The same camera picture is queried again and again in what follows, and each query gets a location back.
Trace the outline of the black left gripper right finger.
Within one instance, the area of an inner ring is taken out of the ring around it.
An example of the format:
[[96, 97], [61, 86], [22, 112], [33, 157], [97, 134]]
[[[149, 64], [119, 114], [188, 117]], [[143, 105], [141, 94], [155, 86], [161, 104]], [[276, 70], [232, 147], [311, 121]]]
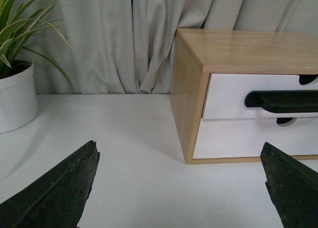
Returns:
[[318, 173], [265, 142], [260, 154], [270, 199], [285, 228], [318, 226]]

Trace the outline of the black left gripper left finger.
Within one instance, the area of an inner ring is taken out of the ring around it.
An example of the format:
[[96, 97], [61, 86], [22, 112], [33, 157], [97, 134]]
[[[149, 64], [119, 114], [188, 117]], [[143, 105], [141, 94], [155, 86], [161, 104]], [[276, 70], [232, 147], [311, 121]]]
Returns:
[[75, 228], [92, 190], [100, 153], [89, 141], [0, 205], [2, 228]]

